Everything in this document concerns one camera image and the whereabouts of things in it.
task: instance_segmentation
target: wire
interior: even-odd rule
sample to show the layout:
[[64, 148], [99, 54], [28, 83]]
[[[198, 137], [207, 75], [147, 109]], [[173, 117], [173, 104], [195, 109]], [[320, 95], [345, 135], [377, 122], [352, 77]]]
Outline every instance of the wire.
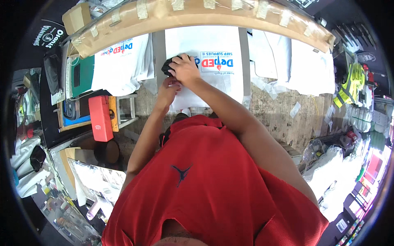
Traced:
[[313, 101], [315, 102], [316, 111], [318, 112], [318, 118], [316, 119], [315, 134], [313, 135], [313, 139], [315, 139], [315, 137], [316, 137], [316, 130], [317, 130], [318, 125], [319, 125], [319, 109], [318, 109], [318, 106], [317, 106], [317, 104], [316, 104], [316, 100], [315, 100], [315, 97], [314, 97], [314, 96], [312, 96], [312, 99], [313, 99]]
[[41, 20], [44, 20], [44, 21], [49, 21], [49, 22], [52, 22], [52, 23], [58, 24], [59, 26], [62, 26], [62, 27], [64, 27], [64, 28], [66, 28], [66, 27], [65, 27], [65, 26], [63, 26], [62, 24], [60, 24], [60, 23], [57, 23], [57, 22], [54, 22], [54, 21], [51, 21], [51, 20], [45, 20], [45, 19], [41, 19]]
[[78, 99], [81, 99], [81, 98], [83, 98], [84, 96], [89, 96], [90, 94], [92, 94], [92, 93], [94, 93], [94, 92], [96, 92], [96, 91], [92, 91], [91, 93], [85, 94], [85, 95], [83, 95], [83, 96], [80, 96], [80, 97], [78, 97], [78, 98], [69, 99], [69, 100], [70, 100], [70, 101], [76, 101], [76, 100], [78, 100]]

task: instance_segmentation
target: yellow safety vest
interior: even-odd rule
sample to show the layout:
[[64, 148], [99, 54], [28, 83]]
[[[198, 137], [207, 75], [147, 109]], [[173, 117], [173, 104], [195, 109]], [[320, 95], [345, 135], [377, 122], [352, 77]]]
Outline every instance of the yellow safety vest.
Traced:
[[359, 91], [363, 89], [365, 83], [364, 69], [359, 63], [350, 64], [349, 74], [346, 80], [339, 90], [334, 103], [338, 108], [342, 107], [343, 104], [355, 104], [359, 95]]

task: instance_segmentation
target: red jersey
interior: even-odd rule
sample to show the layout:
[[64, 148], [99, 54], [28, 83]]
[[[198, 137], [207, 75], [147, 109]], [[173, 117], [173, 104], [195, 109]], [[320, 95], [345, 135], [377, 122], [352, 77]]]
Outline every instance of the red jersey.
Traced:
[[202, 115], [171, 126], [120, 195], [102, 243], [152, 245], [166, 219], [209, 246], [315, 245], [328, 226], [304, 194], [259, 168], [219, 119]]

